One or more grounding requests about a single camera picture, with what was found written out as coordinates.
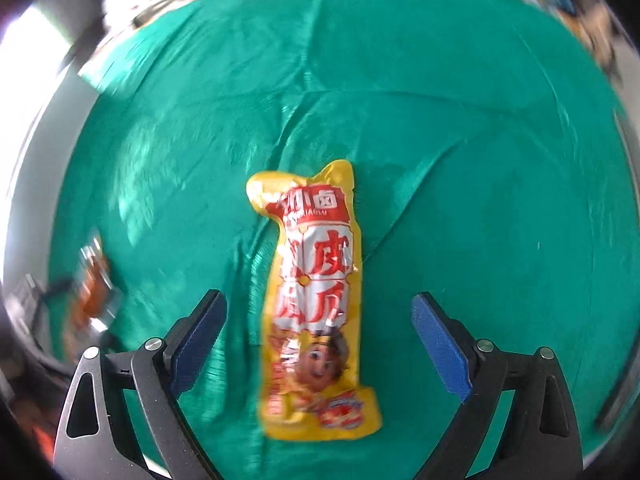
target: white light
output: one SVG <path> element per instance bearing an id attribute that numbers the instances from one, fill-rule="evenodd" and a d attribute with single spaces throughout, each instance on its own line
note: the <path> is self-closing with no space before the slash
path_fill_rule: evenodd
<path id="1" fill-rule="evenodd" d="M 97 317 L 91 318 L 91 326 L 94 327 L 98 332 L 104 332 L 108 329 L 108 327 L 101 322 Z"/>

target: yellow plastic wrapper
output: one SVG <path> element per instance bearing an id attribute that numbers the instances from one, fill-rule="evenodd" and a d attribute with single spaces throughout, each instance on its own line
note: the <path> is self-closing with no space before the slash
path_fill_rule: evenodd
<path id="1" fill-rule="evenodd" d="M 258 412 L 281 440 L 361 438 L 382 424 L 359 385 L 362 240 L 353 169 L 334 160 L 312 178 L 265 171 L 246 193 L 280 226 L 262 313 Z"/>

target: green cloth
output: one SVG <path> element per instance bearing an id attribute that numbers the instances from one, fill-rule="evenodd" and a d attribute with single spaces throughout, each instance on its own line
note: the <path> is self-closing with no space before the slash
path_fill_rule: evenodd
<path id="1" fill-rule="evenodd" d="M 411 324 L 422 290 L 505 351 L 553 348 L 585 450 L 599 442 L 594 416 L 640 322 L 638 212 L 620 105 L 555 18 L 520 0 L 198 0 L 90 76 L 104 93 L 66 174 L 51 277 L 100 229 L 130 349 L 207 289 L 226 294 L 226 327 L 180 398 L 226 480 L 411 478 L 458 406 Z M 361 378 L 383 427 L 277 442 L 255 411 L 277 229 L 244 186 L 336 158 L 354 166 Z"/>

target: blue gripper pad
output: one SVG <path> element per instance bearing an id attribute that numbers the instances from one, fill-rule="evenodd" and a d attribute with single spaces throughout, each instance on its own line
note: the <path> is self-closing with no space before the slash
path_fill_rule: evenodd
<path id="1" fill-rule="evenodd" d="M 445 389 L 464 402 L 471 393 L 468 362 L 434 308 L 422 295 L 412 299 L 412 322 Z"/>
<path id="2" fill-rule="evenodd" d="M 217 293 L 174 351 L 169 391 L 176 399 L 193 388 L 225 321 L 225 297 Z"/>

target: cartoon face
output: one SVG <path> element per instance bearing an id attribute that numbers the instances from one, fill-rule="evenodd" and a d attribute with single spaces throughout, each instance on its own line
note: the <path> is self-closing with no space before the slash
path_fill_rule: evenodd
<path id="1" fill-rule="evenodd" d="M 340 356 L 332 346 L 314 343 L 300 354 L 296 364 L 296 379 L 313 392 L 321 392 L 342 374 Z"/>

